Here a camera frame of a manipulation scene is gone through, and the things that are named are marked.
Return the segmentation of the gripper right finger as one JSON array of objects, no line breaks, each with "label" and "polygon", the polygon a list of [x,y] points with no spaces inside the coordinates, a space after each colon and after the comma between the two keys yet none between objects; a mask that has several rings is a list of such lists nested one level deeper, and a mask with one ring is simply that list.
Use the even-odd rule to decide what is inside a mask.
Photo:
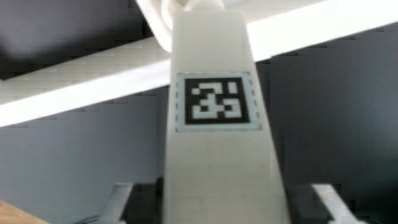
[{"label": "gripper right finger", "polygon": [[288,199],[294,224],[368,224],[356,217],[331,184],[292,186]]}]

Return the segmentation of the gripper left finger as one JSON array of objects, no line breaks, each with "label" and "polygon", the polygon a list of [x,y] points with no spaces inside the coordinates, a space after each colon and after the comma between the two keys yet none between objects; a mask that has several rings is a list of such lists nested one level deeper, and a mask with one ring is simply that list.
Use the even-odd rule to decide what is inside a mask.
[{"label": "gripper left finger", "polygon": [[162,183],[118,183],[98,215],[77,224],[162,224]]}]

